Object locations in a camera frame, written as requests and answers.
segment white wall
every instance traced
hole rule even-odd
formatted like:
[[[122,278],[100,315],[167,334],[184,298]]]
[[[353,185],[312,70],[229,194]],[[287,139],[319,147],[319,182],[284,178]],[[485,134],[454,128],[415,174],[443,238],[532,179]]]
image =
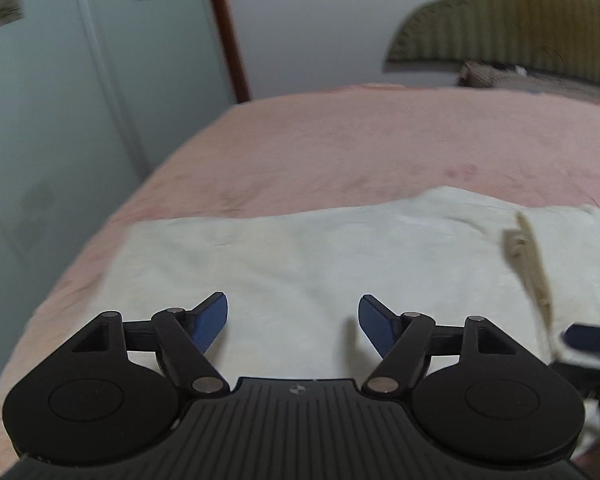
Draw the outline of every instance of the white wall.
[[[450,72],[382,72],[400,24],[428,1],[229,0],[252,96],[358,83],[454,84]]]

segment wooden door frame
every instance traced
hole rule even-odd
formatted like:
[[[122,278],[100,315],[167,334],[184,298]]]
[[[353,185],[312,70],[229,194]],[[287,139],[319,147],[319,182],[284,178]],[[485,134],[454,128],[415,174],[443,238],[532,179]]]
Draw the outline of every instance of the wooden door frame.
[[[234,87],[235,99],[239,103],[251,100],[247,76],[244,72],[240,50],[235,37],[234,22],[227,0],[211,0],[211,5],[218,24],[218,33],[224,50],[224,58],[229,69],[229,76]]]

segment pink bedsheet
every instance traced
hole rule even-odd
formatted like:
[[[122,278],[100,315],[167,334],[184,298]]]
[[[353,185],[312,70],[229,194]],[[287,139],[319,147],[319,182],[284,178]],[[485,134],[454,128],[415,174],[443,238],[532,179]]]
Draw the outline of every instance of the pink bedsheet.
[[[67,269],[0,377],[0,410],[67,338],[128,225],[375,204],[435,186],[526,206],[600,206],[600,104],[366,86],[233,108],[163,164]],[[0,474],[15,460],[0,419]]]

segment black gripper base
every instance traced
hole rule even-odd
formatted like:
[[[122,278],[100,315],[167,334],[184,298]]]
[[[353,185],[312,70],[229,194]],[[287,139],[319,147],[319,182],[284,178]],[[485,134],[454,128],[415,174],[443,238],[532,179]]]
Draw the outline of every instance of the black gripper base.
[[[420,434],[401,404],[352,381],[243,379],[193,402],[153,449],[110,465],[24,458],[4,480],[584,480],[569,462],[496,470],[465,463]]]

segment white wardrobe door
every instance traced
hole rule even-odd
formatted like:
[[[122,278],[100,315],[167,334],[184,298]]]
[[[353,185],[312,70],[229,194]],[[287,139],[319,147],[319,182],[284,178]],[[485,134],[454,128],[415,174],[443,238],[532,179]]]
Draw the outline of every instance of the white wardrobe door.
[[[233,104],[207,0],[92,0],[152,167]]]
[[[82,245],[139,185],[76,0],[0,27],[0,370]]]

